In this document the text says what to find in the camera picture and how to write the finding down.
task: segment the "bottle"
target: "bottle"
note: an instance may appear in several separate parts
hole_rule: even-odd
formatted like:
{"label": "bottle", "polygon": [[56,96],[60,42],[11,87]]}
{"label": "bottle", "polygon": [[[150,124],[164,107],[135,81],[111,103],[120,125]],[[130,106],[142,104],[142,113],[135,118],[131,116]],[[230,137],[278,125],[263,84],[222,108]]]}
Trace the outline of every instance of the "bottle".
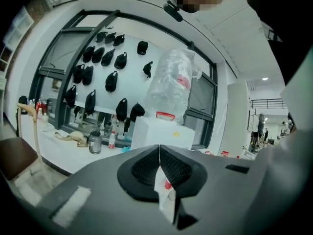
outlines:
{"label": "bottle", "polygon": [[42,108],[39,108],[38,114],[37,114],[37,119],[38,119],[39,121],[41,121],[42,118],[43,118],[43,110],[42,110]]}
{"label": "bottle", "polygon": [[115,131],[112,131],[112,134],[110,135],[109,139],[109,149],[115,148]]}
{"label": "bottle", "polygon": [[89,151],[92,154],[99,154],[101,152],[101,146],[102,146],[102,136],[100,133],[100,127],[97,126],[89,136]]}
{"label": "bottle", "polygon": [[36,112],[38,113],[39,108],[41,108],[41,100],[39,99],[36,103]]}
{"label": "bottle", "polygon": [[47,128],[48,128],[48,125],[49,125],[48,120],[49,120],[49,116],[48,116],[47,113],[45,112],[45,113],[44,113],[44,116],[43,116],[43,120],[42,120],[42,122],[43,122],[43,126],[42,126],[43,131],[46,131]]}
{"label": "bottle", "polygon": [[28,100],[27,100],[27,104],[28,104],[28,105],[32,105],[32,104],[33,104],[33,100],[28,99]]}

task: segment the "brown chair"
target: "brown chair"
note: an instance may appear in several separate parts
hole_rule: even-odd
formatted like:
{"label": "brown chair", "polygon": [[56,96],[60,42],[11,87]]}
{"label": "brown chair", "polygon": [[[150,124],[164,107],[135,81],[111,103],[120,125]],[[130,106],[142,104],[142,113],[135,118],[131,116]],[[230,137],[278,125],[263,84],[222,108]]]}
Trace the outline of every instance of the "brown chair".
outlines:
{"label": "brown chair", "polygon": [[[46,175],[43,160],[39,150],[36,110],[32,106],[25,104],[18,104],[18,108],[18,124],[20,137],[0,141],[0,170],[7,180],[13,182],[23,173],[30,170],[34,164],[39,163],[46,181],[48,182],[49,186],[52,187],[51,181]],[[30,113],[30,115],[32,116],[34,123],[33,128],[35,146],[37,152],[22,138],[22,109]]]}

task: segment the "white box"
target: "white box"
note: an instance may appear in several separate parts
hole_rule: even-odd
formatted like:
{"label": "white box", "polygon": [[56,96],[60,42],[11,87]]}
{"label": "white box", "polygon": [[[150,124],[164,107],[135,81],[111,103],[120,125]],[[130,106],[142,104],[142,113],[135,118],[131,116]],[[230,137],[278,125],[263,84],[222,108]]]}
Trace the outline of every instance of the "white box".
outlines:
{"label": "white box", "polygon": [[153,117],[137,117],[131,149],[154,144],[191,149],[195,131],[175,122]]}

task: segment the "person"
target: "person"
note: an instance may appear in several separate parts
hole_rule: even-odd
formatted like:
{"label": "person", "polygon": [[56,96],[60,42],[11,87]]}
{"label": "person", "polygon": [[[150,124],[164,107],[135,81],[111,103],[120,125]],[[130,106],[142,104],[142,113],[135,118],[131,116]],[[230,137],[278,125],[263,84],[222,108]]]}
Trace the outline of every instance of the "person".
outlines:
{"label": "person", "polygon": [[283,136],[290,134],[289,124],[283,121],[282,125],[284,126],[282,129]]}
{"label": "person", "polygon": [[266,142],[266,139],[268,138],[268,129],[265,128],[266,132],[265,132],[265,136],[264,136],[264,141]]}
{"label": "person", "polygon": [[[176,0],[186,12],[207,9],[223,0]],[[247,0],[270,32],[269,46],[276,58],[285,84],[293,77],[313,43],[313,30],[308,11],[311,0]]]}

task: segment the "plastic bag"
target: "plastic bag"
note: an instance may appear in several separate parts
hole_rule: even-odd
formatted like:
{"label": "plastic bag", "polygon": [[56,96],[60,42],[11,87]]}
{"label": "plastic bag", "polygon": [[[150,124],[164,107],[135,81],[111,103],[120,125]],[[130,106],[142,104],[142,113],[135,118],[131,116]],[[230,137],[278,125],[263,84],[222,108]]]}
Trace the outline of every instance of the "plastic bag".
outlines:
{"label": "plastic bag", "polygon": [[175,116],[175,122],[183,124],[192,78],[200,78],[202,74],[194,65],[194,56],[191,50],[175,49],[160,57],[144,99],[149,116],[156,116],[156,112],[168,113]]}

